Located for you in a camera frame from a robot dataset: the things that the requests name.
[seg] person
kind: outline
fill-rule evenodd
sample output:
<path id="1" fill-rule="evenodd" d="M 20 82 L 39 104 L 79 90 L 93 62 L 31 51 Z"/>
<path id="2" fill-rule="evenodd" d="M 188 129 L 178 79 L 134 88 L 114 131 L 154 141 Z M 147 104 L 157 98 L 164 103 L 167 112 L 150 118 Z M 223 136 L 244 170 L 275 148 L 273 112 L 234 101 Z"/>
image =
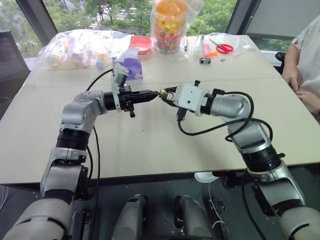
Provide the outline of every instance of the person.
<path id="1" fill-rule="evenodd" d="M 320 120 L 320 15 L 288 47 L 282 72 L 307 109 Z"/>

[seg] white shirt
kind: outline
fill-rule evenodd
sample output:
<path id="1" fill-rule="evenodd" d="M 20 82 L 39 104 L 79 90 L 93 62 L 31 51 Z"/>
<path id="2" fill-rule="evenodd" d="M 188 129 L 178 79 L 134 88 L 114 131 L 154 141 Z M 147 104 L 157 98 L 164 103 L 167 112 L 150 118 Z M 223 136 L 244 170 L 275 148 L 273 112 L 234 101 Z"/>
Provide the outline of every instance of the white shirt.
<path id="1" fill-rule="evenodd" d="M 311 92 L 320 98 L 320 15 L 291 43 L 300 51 L 297 69 L 302 83 L 299 91 Z"/>

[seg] black chair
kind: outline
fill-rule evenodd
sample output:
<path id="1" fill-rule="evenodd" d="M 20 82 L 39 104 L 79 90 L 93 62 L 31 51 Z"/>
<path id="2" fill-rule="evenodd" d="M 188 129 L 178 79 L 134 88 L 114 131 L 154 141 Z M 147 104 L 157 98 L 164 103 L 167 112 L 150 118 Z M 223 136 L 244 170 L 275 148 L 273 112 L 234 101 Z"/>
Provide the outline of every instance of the black chair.
<path id="1" fill-rule="evenodd" d="M 278 59 L 281 62 L 281 66 L 275 66 L 274 68 L 282 75 L 282 72 L 284 71 L 285 67 L 285 52 L 277 52 L 275 54 L 275 58 Z"/>
<path id="2" fill-rule="evenodd" d="M 0 119 L 29 73 L 11 32 L 0 31 Z"/>

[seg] black cable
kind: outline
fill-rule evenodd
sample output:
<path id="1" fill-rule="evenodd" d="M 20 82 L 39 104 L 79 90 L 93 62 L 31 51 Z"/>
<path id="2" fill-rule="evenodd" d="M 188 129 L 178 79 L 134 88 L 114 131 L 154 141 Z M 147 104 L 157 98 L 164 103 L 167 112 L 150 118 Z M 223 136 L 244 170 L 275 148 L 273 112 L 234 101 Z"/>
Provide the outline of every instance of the black cable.
<path id="1" fill-rule="evenodd" d="M 91 154 L 91 151 L 90 151 L 90 148 L 88 145 L 86 146 L 86 150 L 88 151 L 89 158 L 90 158 L 90 173 L 89 173 L 89 177 L 88 177 L 88 183 L 90 183 L 92 173 L 94 171 L 94 160 L 92 158 L 92 154 Z"/>
<path id="2" fill-rule="evenodd" d="M 225 122 L 223 124 L 220 124 L 218 126 L 214 126 L 212 128 L 209 128 L 209 129 L 206 129 L 206 130 L 203 130 L 203 131 L 198 131 L 198 132 L 186 132 L 182 126 L 181 126 L 181 121 L 178 121 L 178 127 L 180 129 L 180 131 L 185 134 L 185 135 L 188 135 L 188 136 L 197 136 L 197 135 L 201 135 L 201 134 L 206 134 L 206 133 L 209 133 L 213 130 L 217 130 L 217 129 L 220 129 L 220 128 L 223 128 L 225 126 L 228 126 L 228 125 L 231 125 L 231 124 L 236 124 L 236 123 L 240 123 L 240 122 L 244 122 L 246 121 L 247 118 L 242 118 L 242 119 L 238 119 L 238 120 L 233 120 L 233 121 L 228 121 L 228 122 Z M 274 133 L 273 133 L 273 130 L 271 128 L 271 126 L 269 125 L 269 123 L 267 123 L 266 121 L 263 121 L 261 119 L 257 119 L 257 118 L 251 118 L 250 119 L 251 122 L 258 122 L 258 123 L 261 123 L 263 125 L 265 125 L 268 130 L 269 130 L 269 138 L 270 140 L 272 141 L 273 137 L 274 137 Z"/>
<path id="3" fill-rule="evenodd" d="M 89 91 L 89 90 L 92 88 L 92 86 L 96 83 L 96 81 L 98 81 L 102 76 L 106 75 L 107 73 L 110 73 L 110 72 L 113 71 L 113 70 L 114 70 L 114 69 L 111 68 L 111 69 L 109 69 L 109 70 L 101 73 L 101 74 L 88 86 L 88 88 L 86 89 L 86 91 Z"/>
<path id="4" fill-rule="evenodd" d="M 231 94 L 243 95 L 243 96 L 247 97 L 249 102 L 250 102 L 250 112 L 249 112 L 249 115 L 246 118 L 246 121 L 244 122 L 244 124 L 241 127 L 239 127 L 236 131 L 230 133 L 229 135 L 227 135 L 224 138 L 226 141 L 232 143 L 232 140 L 230 138 L 233 137 L 234 135 L 240 133 L 250 123 L 250 120 L 252 119 L 252 116 L 254 114 L 255 106 L 254 106 L 254 101 L 253 101 L 252 97 L 249 94 L 245 93 L 245 92 L 242 92 L 242 91 L 229 91 L 229 92 L 225 92 L 224 94 L 225 95 L 231 95 Z"/>
<path id="5" fill-rule="evenodd" d="M 246 199 L 246 194 L 245 194 L 245 178 L 248 175 L 248 170 L 247 168 L 244 170 L 244 173 L 242 175 L 242 179 L 241 179 L 241 196 L 242 196 L 242 201 L 244 204 L 244 208 L 245 211 L 248 215 L 248 217 L 250 218 L 253 226 L 255 227 L 256 231 L 258 232 L 258 234 L 260 235 L 262 240 L 267 240 L 264 233 L 261 231 L 260 227 L 258 226 L 258 224 L 256 223 L 256 221 L 254 220 L 254 217 L 252 216 L 250 209 L 248 207 L 248 203 L 247 203 L 247 199 Z"/>
<path id="6" fill-rule="evenodd" d="M 89 239 L 93 240 L 93 233 L 94 233 L 94 228 L 96 224 L 96 218 L 97 218 L 97 212 L 98 212 L 98 202 L 99 202 L 99 180 L 100 180 L 100 169 L 101 169 L 101 163 L 100 163 L 100 147 L 99 147 L 99 139 L 98 139 L 98 134 L 96 131 L 96 128 L 93 127 L 94 135 L 95 135 L 95 141 L 96 141 L 96 149 L 98 153 L 98 176 L 96 178 L 96 196 L 95 196 L 95 206 L 94 206 L 94 215 L 92 219 L 92 224 L 89 232 Z"/>

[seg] wire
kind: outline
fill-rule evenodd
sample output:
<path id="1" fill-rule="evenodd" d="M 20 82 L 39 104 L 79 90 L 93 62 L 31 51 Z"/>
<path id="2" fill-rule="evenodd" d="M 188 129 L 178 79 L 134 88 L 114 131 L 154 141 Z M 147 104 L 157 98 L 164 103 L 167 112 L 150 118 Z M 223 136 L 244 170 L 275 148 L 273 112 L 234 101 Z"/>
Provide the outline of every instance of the wire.
<path id="1" fill-rule="evenodd" d="M 254 114 L 255 106 L 254 106 L 254 101 L 253 101 L 252 97 L 249 94 L 245 93 L 245 92 L 242 92 L 242 91 L 229 91 L 229 92 L 225 92 L 224 94 L 225 95 L 232 95 L 232 94 L 243 95 L 243 96 L 247 97 L 249 102 L 250 102 L 250 112 L 249 112 L 249 115 L 246 118 L 244 124 L 241 127 L 239 127 L 236 131 L 230 133 L 228 136 L 226 136 L 224 138 L 226 141 L 232 143 L 232 139 L 230 139 L 230 138 L 233 137 L 234 135 L 240 133 L 250 123 L 250 120 L 252 119 L 252 116 Z"/>
<path id="2" fill-rule="evenodd" d="M 8 197 L 8 193 L 9 193 L 9 187 L 6 186 L 6 194 L 5 194 L 5 197 L 3 199 L 4 189 L 5 189 L 5 186 L 3 186 L 3 188 L 2 188 L 2 194 L 1 195 L 2 195 L 2 200 L 3 201 L 1 201 L 1 204 L 0 204 L 0 211 L 1 211 L 1 209 L 4 207 L 4 205 L 6 203 L 6 200 L 7 200 L 7 197 Z"/>
<path id="3" fill-rule="evenodd" d="M 96 141 L 96 150 L 98 153 L 98 176 L 96 178 L 96 196 L 95 196 L 95 206 L 94 206 L 94 215 L 92 219 L 92 225 L 90 228 L 89 232 L 89 239 L 93 240 L 93 233 L 94 233 L 94 228 L 96 224 L 96 218 L 97 218 L 97 212 L 98 212 L 98 202 L 99 202 L 99 179 L 100 179 L 100 169 L 101 169 L 101 163 L 100 163 L 100 147 L 99 147 L 99 139 L 98 139 L 98 134 L 96 131 L 96 128 L 93 127 L 94 135 L 95 135 L 95 141 Z"/>
<path id="4" fill-rule="evenodd" d="M 110 72 L 113 71 L 113 70 L 114 70 L 114 69 L 111 68 L 111 69 L 109 69 L 109 70 L 101 73 L 101 74 L 88 86 L 88 88 L 86 89 L 86 91 L 89 91 L 89 90 L 92 88 L 92 86 L 93 86 L 102 76 L 106 75 L 107 73 L 110 73 Z"/>
<path id="5" fill-rule="evenodd" d="M 218 212 L 217 212 L 217 209 L 216 209 L 216 206 L 215 206 L 214 202 L 212 201 L 211 194 L 210 194 L 210 184 L 211 184 L 211 182 L 209 182 L 209 187 L 208 187 L 209 198 L 210 198 L 210 201 L 211 201 L 211 205 L 212 205 L 212 207 L 213 207 L 213 209 L 214 209 L 214 211 L 215 211 L 215 214 L 216 214 L 216 216 L 217 216 L 218 219 L 219 219 L 218 221 L 215 221 L 214 224 L 212 225 L 212 228 L 214 228 L 216 224 L 218 224 L 218 223 L 225 224 L 225 222 L 224 222 L 224 221 L 222 220 L 222 218 L 219 216 L 219 214 L 218 214 Z"/>
<path id="6" fill-rule="evenodd" d="M 186 132 L 182 126 L 181 126 L 181 121 L 178 121 L 178 127 L 180 129 L 180 131 L 185 134 L 185 135 L 188 135 L 188 136 L 197 136 L 197 135 L 201 135 L 201 134 L 206 134 L 206 133 L 209 133 L 211 131 L 214 131 L 214 130 L 217 130 L 217 129 L 220 129 L 220 128 L 223 128 L 225 126 L 228 126 L 228 125 L 231 125 L 231 124 L 236 124 L 236 123 L 240 123 L 240 122 L 244 122 L 246 121 L 247 118 L 242 118 L 242 119 L 238 119 L 238 120 L 233 120 L 233 121 L 228 121 L 228 122 L 225 122 L 223 124 L 220 124 L 218 126 L 214 126 L 212 128 L 209 128 L 209 129 L 206 129 L 206 130 L 202 130 L 202 131 L 198 131 L 198 132 Z M 261 119 L 257 119 L 257 118 L 251 118 L 250 119 L 251 122 L 258 122 L 258 123 L 261 123 L 263 125 L 265 125 L 268 130 L 269 130 L 269 138 L 270 140 L 273 139 L 274 137 L 274 133 L 273 133 L 273 130 L 271 128 L 271 126 L 269 125 L 269 123 L 267 123 L 266 121 L 263 121 Z"/>
<path id="7" fill-rule="evenodd" d="M 267 240 L 265 235 L 263 234 L 263 232 L 259 228 L 258 224 L 254 220 L 254 217 L 252 216 L 252 214 L 250 212 L 250 209 L 248 207 L 248 203 L 247 203 L 247 200 L 246 200 L 246 194 L 245 194 L 245 178 L 246 178 L 247 175 L 248 175 L 248 169 L 246 168 L 244 170 L 244 173 L 243 173 L 242 179 L 241 179 L 241 196 L 242 196 L 242 201 L 243 201 L 243 204 L 244 204 L 244 208 L 245 208 L 245 211 L 246 211 L 248 217 L 250 218 L 253 226 L 255 227 L 256 231 L 260 235 L 261 239 L 262 240 Z"/>
<path id="8" fill-rule="evenodd" d="M 89 177 L 88 177 L 88 183 L 89 183 L 91 180 L 91 177 L 92 177 L 92 173 L 94 171 L 94 160 L 92 158 L 92 154 L 91 154 L 91 151 L 90 151 L 90 148 L 88 145 L 86 146 L 86 150 L 88 151 L 89 158 L 90 158 L 90 173 L 89 173 Z"/>

